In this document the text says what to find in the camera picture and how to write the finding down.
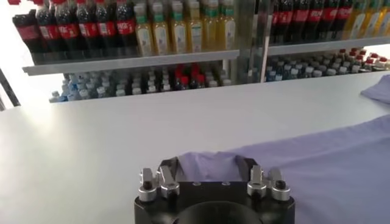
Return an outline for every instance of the red label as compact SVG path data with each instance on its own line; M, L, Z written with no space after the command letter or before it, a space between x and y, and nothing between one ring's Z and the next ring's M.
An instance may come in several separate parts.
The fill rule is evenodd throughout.
M98 26L95 23L80 23L79 26L83 37L96 37L99 35Z
M58 30L64 39L75 38L79 35L79 28L76 24L59 25Z
M309 17L307 18L307 21L318 22L321 20L321 16L322 16L322 9L310 10Z
M112 36L116 34L114 22L99 23L97 24L100 35L103 37Z
M39 37L39 33L34 25L17 27L17 29L22 40L31 40Z
M337 12L337 19L348 19L352 13L352 7L341 7Z
M336 18L337 9L335 8L326 8L322 13L322 19L326 21L333 21Z
M133 33L135 30L135 20L126 20L126 21L118 21L116 22L116 26L118 28L118 33L121 35L127 35Z
M309 10L296 10L292 20L295 22L306 22L308 16Z
M288 11L288 12L279 12L278 16L278 23L279 24L289 24L291 20L293 19L293 12Z
M43 38L46 40L61 38L61 34L57 26L40 26L39 29L41 30Z

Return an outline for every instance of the table surface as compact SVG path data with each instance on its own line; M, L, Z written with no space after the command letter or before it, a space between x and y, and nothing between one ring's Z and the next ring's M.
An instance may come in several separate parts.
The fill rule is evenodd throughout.
M142 167L390 113L360 91L385 74L117 97L0 113L0 223L133 223Z

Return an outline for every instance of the dark soda bottle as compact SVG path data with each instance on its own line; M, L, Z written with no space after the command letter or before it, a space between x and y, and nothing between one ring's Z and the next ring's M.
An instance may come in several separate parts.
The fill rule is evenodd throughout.
M79 20L80 32L89 48L89 55L100 57L102 41L96 24L95 8L93 5L88 5L86 0L77 0L76 15Z
M303 39L305 41L313 41L316 39L316 29L321 20L323 8L324 0L312 0L310 2L309 17L303 29Z
M85 40L80 33L77 16L66 0L55 0L55 19L61 37L69 49L72 59L84 58L83 51L87 49Z
M41 31L42 37L45 39L50 50L49 60L66 59L66 51L68 50L64 40L61 37L57 22L55 20L55 10L51 10L43 0L34 0L38 6L35 17Z
M317 28L317 39L326 40L328 31L332 26L339 7L339 0L325 0L324 11Z
M341 40L344 26L352 13L352 6L353 0L340 0L335 21L331 25L327 35L328 40Z
M287 34L288 26L293 19L293 0L280 0L278 21L275 29L275 42L283 43Z
M115 27L115 8L111 1L96 0L97 28L103 39L106 56L117 56L118 48L122 46Z
M295 0L294 14L288 32L288 41L302 41L302 30L309 15L309 0Z
M137 36L135 34L134 4L127 0L118 0L116 7L116 27L125 47L125 54L136 54Z

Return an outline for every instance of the metal shelf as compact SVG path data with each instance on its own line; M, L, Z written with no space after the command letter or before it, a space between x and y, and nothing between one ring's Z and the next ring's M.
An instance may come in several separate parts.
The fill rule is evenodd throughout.
M181 63L216 61L223 59L236 59L239 50L214 51L192 54L175 54L153 57L120 58L111 60L82 61L71 63L59 63L51 65L37 65L24 67L23 71L28 75L45 75L56 73L89 72L111 69L139 68L147 66L173 65Z
M390 37L375 37L357 40L341 40L308 44L292 44L284 46L270 46L268 56L283 54L299 54L316 51L332 51L338 49L347 49L352 47L373 46L380 44L390 44Z

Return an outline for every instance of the purple fabric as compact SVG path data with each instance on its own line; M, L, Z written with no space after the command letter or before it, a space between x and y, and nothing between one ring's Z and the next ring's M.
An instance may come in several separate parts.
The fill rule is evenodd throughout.
M383 76L377 84L363 90L362 95L383 103L390 103L390 75Z
M296 223L389 223L390 115L352 127L229 152L179 157L189 181L239 179L234 156L281 168L296 200Z

